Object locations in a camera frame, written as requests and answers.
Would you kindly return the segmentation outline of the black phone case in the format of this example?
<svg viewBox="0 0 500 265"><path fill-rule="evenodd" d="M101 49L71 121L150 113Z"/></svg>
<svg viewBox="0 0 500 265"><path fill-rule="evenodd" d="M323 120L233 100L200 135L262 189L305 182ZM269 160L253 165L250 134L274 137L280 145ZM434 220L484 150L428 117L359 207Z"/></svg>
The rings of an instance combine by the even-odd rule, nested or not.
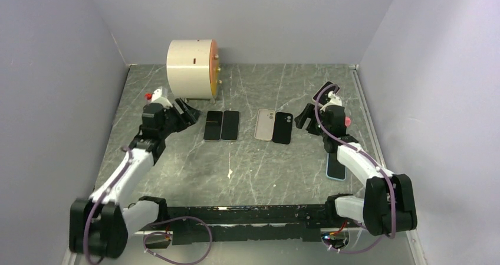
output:
<svg viewBox="0 0 500 265"><path fill-rule="evenodd" d="M293 115L291 113L276 112L272 142L288 145L291 143Z"/></svg>

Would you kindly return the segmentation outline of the black smartphone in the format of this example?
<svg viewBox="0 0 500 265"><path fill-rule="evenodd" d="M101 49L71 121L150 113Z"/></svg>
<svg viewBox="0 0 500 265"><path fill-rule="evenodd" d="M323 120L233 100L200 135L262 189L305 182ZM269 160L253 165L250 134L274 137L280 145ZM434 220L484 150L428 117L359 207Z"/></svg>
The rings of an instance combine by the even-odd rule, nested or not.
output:
<svg viewBox="0 0 500 265"><path fill-rule="evenodd" d="M236 141L239 134L240 112L226 110L223 112L221 139Z"/></svg>

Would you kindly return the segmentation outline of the beige phone case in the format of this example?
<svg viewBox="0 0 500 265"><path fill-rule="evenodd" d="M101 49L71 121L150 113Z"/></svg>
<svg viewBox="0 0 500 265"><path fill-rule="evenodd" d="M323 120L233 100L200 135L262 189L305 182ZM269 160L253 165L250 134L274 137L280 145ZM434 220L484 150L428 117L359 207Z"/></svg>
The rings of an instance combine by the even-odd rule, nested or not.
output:
<svg viewBox="0 0 500 265"><path fill-rule="evenodd" d="M275 111L259 109L256 117L254 138L263 141L271 141L275 123Z"/></svg>

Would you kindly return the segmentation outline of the phone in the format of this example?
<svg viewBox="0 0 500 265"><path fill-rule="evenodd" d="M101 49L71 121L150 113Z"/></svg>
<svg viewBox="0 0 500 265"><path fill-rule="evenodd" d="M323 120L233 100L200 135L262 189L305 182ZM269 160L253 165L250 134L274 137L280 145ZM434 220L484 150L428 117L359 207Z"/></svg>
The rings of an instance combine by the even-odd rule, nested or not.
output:
<svg viewBox="0 0 500 265"><path fill-rule="evenodd" d="M222 111L208 111L206 114L203 139L205 141L219 141L222 131Z"/></svg>
<svg viewBox="0 0 500 265"><path fill-rule="evenodd" d="M326 81L322 87L313 95L313 102L318 103L319 106L325 105L330 101L329 94L337 94L340 91L340 86L331 81Z"/></svg>
<svg viewBox="0 0 500 265"><path fill-rule="evenodd" d="M327 154L326 177L336 181L344 181L346 179L347 169L337 160L336 153Z"/></svg>

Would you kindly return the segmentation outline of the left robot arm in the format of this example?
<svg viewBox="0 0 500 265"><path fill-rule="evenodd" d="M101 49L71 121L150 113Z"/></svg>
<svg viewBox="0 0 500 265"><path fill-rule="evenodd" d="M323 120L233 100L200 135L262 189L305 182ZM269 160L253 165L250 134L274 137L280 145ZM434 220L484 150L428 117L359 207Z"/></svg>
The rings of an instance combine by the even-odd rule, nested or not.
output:
<svg viewBox="0 0 500 265"><path fill-rule="evenodd" d="M169 221L164 198L145 196L132 207L122 205L143 176L166 149L166 138L197 123L200 110L180 98L150 102L143 107L142 123L125 156L101 187L88 198L77 198L70 207L69 249L83 254L90 264L116 259L130 236L149 225L155 230Z"/></svg>

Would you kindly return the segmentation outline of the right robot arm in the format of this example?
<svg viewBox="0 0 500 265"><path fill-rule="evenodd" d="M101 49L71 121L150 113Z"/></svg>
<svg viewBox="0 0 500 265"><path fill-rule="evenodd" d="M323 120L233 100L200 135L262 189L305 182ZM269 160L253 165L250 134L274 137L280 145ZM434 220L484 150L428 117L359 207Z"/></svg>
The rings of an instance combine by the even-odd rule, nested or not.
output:
<svg viewBox="0 0 500 265"><path fill-rule="evenodd" d="M312 103L294 120L297 128L306 128L321 136L325 151L349 170L364 186L363 198L353 194L328 197L324 219L333 227L346 219L362 223L373 236L393 236L417 227L413 185L406 174L395 174L382 167L348 134L345 108L336 104L317 107Z"/></svg>

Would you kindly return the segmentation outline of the phone in blue case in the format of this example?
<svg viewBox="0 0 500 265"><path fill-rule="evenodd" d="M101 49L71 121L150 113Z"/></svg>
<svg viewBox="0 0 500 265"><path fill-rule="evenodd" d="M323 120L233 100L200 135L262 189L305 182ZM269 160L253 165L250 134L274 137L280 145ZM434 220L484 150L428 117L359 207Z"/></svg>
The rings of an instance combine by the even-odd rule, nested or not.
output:
<svg viewBox="0 0 500 265"><path fill-rule="evenodd" d="M347 169L337 160L336 153L327 154L326 177L336 181L344 181L346 179Z"/></svg>

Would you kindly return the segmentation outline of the white cylindrical drum device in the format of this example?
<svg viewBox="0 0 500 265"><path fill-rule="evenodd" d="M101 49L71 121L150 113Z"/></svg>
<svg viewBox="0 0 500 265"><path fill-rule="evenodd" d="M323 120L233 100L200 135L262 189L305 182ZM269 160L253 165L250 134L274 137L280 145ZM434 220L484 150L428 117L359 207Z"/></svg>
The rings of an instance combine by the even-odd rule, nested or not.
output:
<svg viewBox="0 0 500 265"><path fill-rule="evenodd" d="M166 75L174 96L210 100L218 96L221 71L216 40L173 40L166 56Z"/></svg>

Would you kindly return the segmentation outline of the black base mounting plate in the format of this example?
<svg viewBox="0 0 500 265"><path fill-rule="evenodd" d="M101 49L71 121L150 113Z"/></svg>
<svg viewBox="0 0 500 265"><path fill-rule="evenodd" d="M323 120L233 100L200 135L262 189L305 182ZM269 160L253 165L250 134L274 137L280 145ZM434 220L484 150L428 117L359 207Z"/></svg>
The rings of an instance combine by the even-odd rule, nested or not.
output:
<svg viewBox="0 0 500 265"><path fill-rule="evenodd" d="M201 242L301 240L316 242L329 233L357 226L325 204L168 207L167 216L140 230L164 231L174 245Z"/></svg>

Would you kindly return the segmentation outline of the aluminium frame rail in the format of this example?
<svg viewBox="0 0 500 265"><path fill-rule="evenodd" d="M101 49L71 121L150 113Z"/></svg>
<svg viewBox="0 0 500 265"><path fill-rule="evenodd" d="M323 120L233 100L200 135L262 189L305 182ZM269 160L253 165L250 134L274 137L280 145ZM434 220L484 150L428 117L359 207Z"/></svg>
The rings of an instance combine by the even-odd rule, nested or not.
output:
<svg viewBox="0 0 500 265"><path fill-rule="evenodd" d="M376 238L368 233L352 233L355 249L364 249ZM208 243L168 246L154 250L157 255L180 263L192 263L202 257ZM67 250L61 264L89 264L81 254ZM144 252L142 235L131 238L118 259L106 259L100 264L170 264ZM397 234L396 238L382 238L377 245L360 254L336 253L327 250L322 242L230 241L215 242L205 259L198 264L428 264L415 231Z"/></svg>

